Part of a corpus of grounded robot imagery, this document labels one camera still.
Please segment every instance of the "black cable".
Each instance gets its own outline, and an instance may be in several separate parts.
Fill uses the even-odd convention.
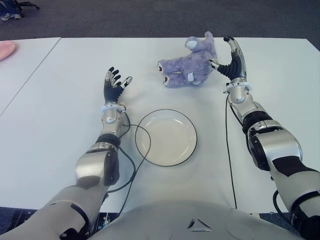
[[[242,122],[240,121],[240,119],[238,118],[237,114],[235,113],[234,108],[229,104],[231,111],[233,112],[233,115],[235,116],[235,118],[238,120],[239,124],[241,125],[241,127],[243,127],[244,125],[242,124]]]
[[[131,158],[121,147],[119,147],[119,149],[120,149],[120,151],[126,156],[126,158],[129,159],[129,161],[131,162],[131,164],[132,164],[132,166],[133,166],[133,173],[132,173],[130,179],[129,179],[125,184],[123,184],[122,186],[120,186],[120,187],[118,187],[118,188],[116,188],[116,189],[107,191],[107,192],[106,192],[107,194],[111,194],[111,193],[114,193],[114,192],[117,192],[117,191],[123,189],[124,187],[126,187],[126,186],[133,180],[133,178],[134,178],[134,176],[135,176],[136,165],[135,165],[134,161],[132,160],[132,158]]]
[[[228,157],[229,157],[229,167],[230,167],[230,175],[231,175],[231,183],[232,183],[232,191],[233,191],[233,198],[234,198],[234,206],[237,209],[237,200],[235,194],[235,186],[234,186],[234,178],[232,175],[232,168],[231,168],[231,158],[230,158],[230,150],[229,150],[229,142],[228,142],[228,125],[227,125],[227,104],[228,104],[228,96],[225,99],[225,140],[226,140],[226,148],[228,150]]]
[[[280,210],[280,208],[278,207],[277,204],[277,196],[278,196],[279,192],[278,190],[276,190],[273,194],[272,200],[273,200],[273,205],[275,210],[278,212],[278,214],[289,224],[292,226],[290,220],[284,215],[284,213]]]
[[[137,145],[137,131],[138,131],[138,128],[143,129],[143,130],[148,134],[148,136],[149,136],[149,147],[148,147],[148,150],[147,150],[146,154],[143,156],[142,161],[140,162],[139,166],[137,167],[137,169],[136,169],[136,171],[135,171],[135,174],[134,174],[134,176],[133,176],[133,178],[132,178],[132,181],[131,181],[131,183],[130,183],[130,186],[129,186],[129,190],[128,190],[127,194],[126,194],[124,203],[123,203],[123,205],[122,205],[122,207],[121,207],[121,209],[120,209],[119,214],[118,214],[117,217],[120,216],[122,210],[124,209],[124,207],[125,207],[125,205],[126,205],[126,202],[127,202],[127,199],[128,199],[129,193],[130,193],[130,190],[131,190],[132,183],[134,182],[135,177],[136,177],[136,175],[137,175],[137,172],[138,172],[139,168],[141,167],[142,163],[144,162],[144,160],[146,159],[146,157],[147,157],[147,155],[148,155],[148,153],[149,153],[149,151],[150,151],[150,148],[151,148],[151,136],[150,136],[149,132],[148,132],[144,127],[142,127],[142,126],[140,126],[140,125],[131,124],[131,126],[136,126],[136,127],[137,127],[136,130],[135,130],[135,135],[134,135],[134,141],[135,141],[135,146],[136,146],[136,148],[138,149],[138,145]]]

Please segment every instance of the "pink plate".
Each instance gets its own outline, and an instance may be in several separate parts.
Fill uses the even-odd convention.
[[[13,41],[0,41],[0,61],[10,56],[16,49]]]

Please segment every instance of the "robot forearm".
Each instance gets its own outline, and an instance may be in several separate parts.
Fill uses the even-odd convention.
[[[125,107],[117,101],[132,77],[120,82],[118,72],[111,68],[106,74],[102,131],[76,164],[76,184],[62,189],[28,221],[1,235],[0,240],[87,239],[94,231],[107,190],[119,179],[118,148],[126,128]]]
[[[270,172],[291,213],[291,224],[303,237],[318,239],[320,173],[303,165],[302,149],[297,139],[253,101],[242,51],[232,37],[224,40],[231,46],[231,64],[222,66],[210,62],[214,69],[230,79],[225,92],[230,106],[236,110],[254,164]]]

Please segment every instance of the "stuffed animal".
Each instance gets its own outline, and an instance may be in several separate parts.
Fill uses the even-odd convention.
[[[217,60],[217,52],[211,32],[207,31],[204,36],[205,40],[194,36],[187,38],[185,47],[191,50],[188,56],[163,59],[158,62],[158,70],[164,74],[164,86],[168,88],[197,86],[207,80],[213,70],[208,60]]]

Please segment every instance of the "plate rim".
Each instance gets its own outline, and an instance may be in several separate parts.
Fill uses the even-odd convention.
[[[188,119],[189,122],[192,124],[193,129],[194,129],[194,131],[195,131],[195,145],[194,145],[194,148],[193,148],[191,154],[190,154],[185,160],[183,160],[182,162],[179,162],[179,163],[174,164],[174,165],[168,165],[168,166],[159,165],[159,164],[156,164],[156,163],[154,163],[154,162],[149,161],[149,160],[147,159],[147,156],[145,157],[144,155],[142,155],[142,153],[140,152],[140,150],[139,150],[139,148],[138,148],[138,144],[137,144],[137,132],[138,132],[138,129],[141,127],[141,126],[140,126],[141,122],[142,122],[147,116],[149,116],[150,114],[153,114],[154,112],[158,112],[158,111],[163,111],[163,110],[174,111],[174,112],[177,112],[177,113],[185,116],[186,119]],[[174,110],[174,109],[162,108],[162,109],[157,109],[157,110],[151,111],[151,112],[149,112],[147,115],[145,115],[145,116],[139,121],[139,123],[138,123],[137,126],[138,126],[138,127],[136,128],[135,133],[134,133],[134,139],[135,139],[135,141],[136,141],[136,149],[138,150],[139,154],[140,154],[143,158],[145,157],[145,158],[144,158],[145,160],[147,160],[149,163],[151,163],[151,164],[153,164],[153,165],[156,165],[156,166],[159,166],[159,167],[168,168],[168,167],[173,167],[173,166],[177,166],[177,165],[180,165],[180,164],[184,163],[185,161],[187,161],[187,160],[194,154],[194,152],[195,152],[195,150],[196,150],[196,147],[197,147],[197,145],[198,145],[198,133],[197,133],[197,130],[196,130],[196,127],[195,127],[194,123],[193,123],[193,122],[190,120],[190,118],[188,118],[185,114],[183,114],[183,113],[180,112],[180,111]]]

